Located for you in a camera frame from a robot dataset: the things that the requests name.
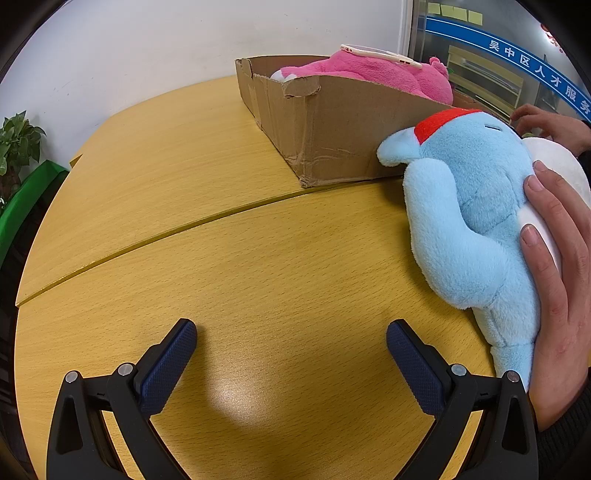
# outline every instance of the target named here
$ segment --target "white wall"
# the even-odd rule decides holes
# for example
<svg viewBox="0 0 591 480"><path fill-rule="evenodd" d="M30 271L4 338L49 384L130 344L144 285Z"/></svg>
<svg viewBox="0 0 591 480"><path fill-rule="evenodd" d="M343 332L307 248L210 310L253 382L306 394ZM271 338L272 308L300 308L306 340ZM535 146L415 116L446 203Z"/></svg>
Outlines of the white wall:
<svg viewBox="0 0 591 480"><path fill-rule="evenodd" d="M72 0L0 83L0 115L27 110L64 166L98 126L160 93L234 73L234 59L332 54L341 43L406 53L412 0Z"/></svg>

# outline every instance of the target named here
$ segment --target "green object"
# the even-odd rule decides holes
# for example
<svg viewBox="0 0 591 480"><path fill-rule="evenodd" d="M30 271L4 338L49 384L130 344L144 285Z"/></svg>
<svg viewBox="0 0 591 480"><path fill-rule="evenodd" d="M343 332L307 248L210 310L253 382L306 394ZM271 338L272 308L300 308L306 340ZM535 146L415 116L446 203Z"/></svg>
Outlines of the green object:
<svg viewBox="0 0 591 480"><path fill-rule="evenodd" d="M65 178L67 173L64 167L46 160L22 182L21 188L0 215L0 265L4 262L8 248L33 206L51 182L60 176Z"/></svg>
<svg viewBox="0 0 591 480"><path fill-rule="evenodd" d="M45 132L32 126L26 114L25 111L4 119L0 129L0 175L6 175L10 166L18 174L31 158L39 161L41 136Z"/></svg>

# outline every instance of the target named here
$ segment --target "dark sleeve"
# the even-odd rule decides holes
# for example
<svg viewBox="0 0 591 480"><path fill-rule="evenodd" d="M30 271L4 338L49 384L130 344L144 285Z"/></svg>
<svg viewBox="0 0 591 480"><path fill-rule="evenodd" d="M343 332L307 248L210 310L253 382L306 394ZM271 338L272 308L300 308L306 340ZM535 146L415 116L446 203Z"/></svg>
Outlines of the dark sleeve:
<svg viewBox="0 0 591 480"><path fill-rule="evenodd" d="M538 432L538 463L540 480L590 478L591 381L554 425Z"/></svg>

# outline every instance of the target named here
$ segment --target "blue sign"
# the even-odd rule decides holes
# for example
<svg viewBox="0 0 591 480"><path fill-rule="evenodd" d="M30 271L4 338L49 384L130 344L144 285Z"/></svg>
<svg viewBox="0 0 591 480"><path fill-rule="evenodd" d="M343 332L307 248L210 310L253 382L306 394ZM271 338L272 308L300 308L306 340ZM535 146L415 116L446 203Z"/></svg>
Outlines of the blue sign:
<svg viewBox="0 0 591 480"><path fill-rule="evenodd" d="M425 31L485 50L508 61L556 92L582 117L591 121L591 99L558 70L527 50L477 28L441 18L427 17Z"/></svg>

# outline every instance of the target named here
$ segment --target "wood grain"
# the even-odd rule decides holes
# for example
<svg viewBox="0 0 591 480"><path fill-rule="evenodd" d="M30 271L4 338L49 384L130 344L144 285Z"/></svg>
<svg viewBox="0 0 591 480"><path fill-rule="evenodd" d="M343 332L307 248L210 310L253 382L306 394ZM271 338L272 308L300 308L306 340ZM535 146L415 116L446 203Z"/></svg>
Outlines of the wood grain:
<svg viewBox="0 0 591 480"><path fill-rule="evenodd" d="M243 104L235 77L118 113L78 155L35 238L17 305L185 223L301 191Z"/></svg>
<svg viewBox="0 0 591 480"><path fill-rule="evenodd" d="M393 319L449 362L493 373L472 317L413 260L401 182L314 192L151 243L23 305L17 399L41 479L63 375L135 362L180 317L198 325L197 350L152 420L194 479L391 480L432 420L385 346Z"/></svg>

